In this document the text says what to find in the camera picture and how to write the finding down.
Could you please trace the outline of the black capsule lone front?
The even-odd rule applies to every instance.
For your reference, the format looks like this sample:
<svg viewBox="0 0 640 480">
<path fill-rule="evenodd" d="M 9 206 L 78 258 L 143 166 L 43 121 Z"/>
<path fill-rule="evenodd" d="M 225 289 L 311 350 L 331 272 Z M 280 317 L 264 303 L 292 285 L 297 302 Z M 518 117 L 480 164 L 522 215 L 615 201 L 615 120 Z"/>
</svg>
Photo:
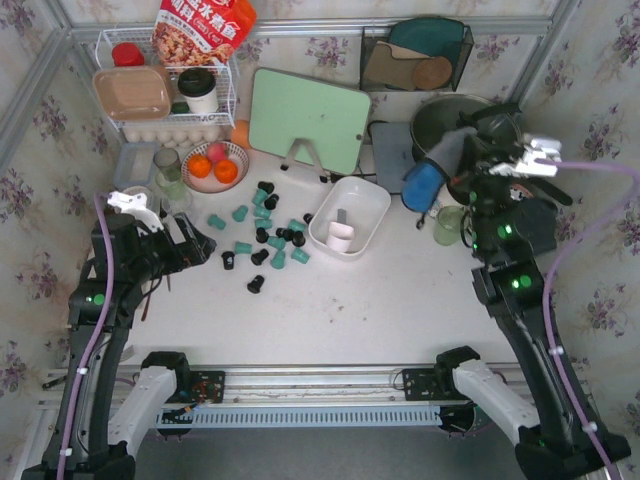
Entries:
<svg viewBox="0 0 640 480">
<path fill-rule="evenodd" d="M 248 284 L 247 290 L 252 294 L 259 294 L 264 285 L 265 278 L 262 275 L 256 275 Z"/>
</svg>

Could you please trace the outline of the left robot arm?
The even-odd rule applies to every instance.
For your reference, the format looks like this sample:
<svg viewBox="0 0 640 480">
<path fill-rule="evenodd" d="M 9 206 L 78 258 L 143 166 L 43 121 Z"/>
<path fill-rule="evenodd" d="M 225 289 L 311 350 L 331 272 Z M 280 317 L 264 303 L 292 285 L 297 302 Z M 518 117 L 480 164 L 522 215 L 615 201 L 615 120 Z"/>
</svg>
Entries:
<svg viewBox="0 0 640 480">
<path fill-rule="evenodd" d="M 39 464 L 24 479 L 132 479 L 135 457 L 161 406 L 186 389 L 190 370 L 180 352 L 153 352 L 139 383 L 111 411 L 122 353 L 144 286 L 206 263 L 215 241 L 183 213 L 174 220 L 184 239 L 131 214 L 100 215 L 94 255 L 69 298 L 70 360 L 58 418 Z"/>
</svg>

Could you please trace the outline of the white plastic storage basket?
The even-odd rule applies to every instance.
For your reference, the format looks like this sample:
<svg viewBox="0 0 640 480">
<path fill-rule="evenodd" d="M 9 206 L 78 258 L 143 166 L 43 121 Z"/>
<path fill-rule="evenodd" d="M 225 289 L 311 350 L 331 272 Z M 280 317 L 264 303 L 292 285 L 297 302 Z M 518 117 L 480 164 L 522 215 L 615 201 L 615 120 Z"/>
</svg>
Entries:
<svg viewBox="0 0 640 480">
<path fill-rule="evenodd" d="M 344 177 L 313 215 L 308 227 L 311 244 L 332 258 L 356 261 L 390 206 L 391 196 L 384 188 L 359 177 Z"/>
</svg>

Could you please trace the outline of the grey microfibre cloth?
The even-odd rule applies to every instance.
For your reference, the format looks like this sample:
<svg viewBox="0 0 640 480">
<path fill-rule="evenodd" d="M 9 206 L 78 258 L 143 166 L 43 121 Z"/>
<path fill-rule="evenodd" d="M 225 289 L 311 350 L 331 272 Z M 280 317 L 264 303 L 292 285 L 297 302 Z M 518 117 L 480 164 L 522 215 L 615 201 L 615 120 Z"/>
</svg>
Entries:
<svg viewBox="0 0 640 480">
<path fill-rule="evenodd" d="M 464 142 L 467 137 L 475 136 L 477 129 L 474 127 L 463 127 L 453 131 L 447 131 L 441 140 L 431 148 L 426 154 L 445 175 L 452 177 L 461 161 Z"/>
</svg>

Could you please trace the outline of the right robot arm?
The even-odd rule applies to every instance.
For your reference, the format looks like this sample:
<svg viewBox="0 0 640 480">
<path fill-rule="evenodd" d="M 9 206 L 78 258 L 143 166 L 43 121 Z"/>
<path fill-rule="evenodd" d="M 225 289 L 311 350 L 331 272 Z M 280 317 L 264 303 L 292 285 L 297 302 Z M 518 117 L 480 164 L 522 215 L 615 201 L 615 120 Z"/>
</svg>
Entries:
<svg viewBox="0 0 640 480">
<path fill-rule="evenodd" d="M 476 296 L 515 352 L 531 399 L 472 352 L 451 368 L 452 385 L 509 438 L 527 478 L 617 479 L 630 446 L 607 429 L 583 393 L 551 306 L 554 276 L 536 264 L 557 247 L 559 207 L 572 204 L 552 183 L 562 167 L 561 145 L 530 134 L 486 144 L 453 182 L 468 196 L 470 244 L 481 261 L 472 273 Z"/>
</svg>

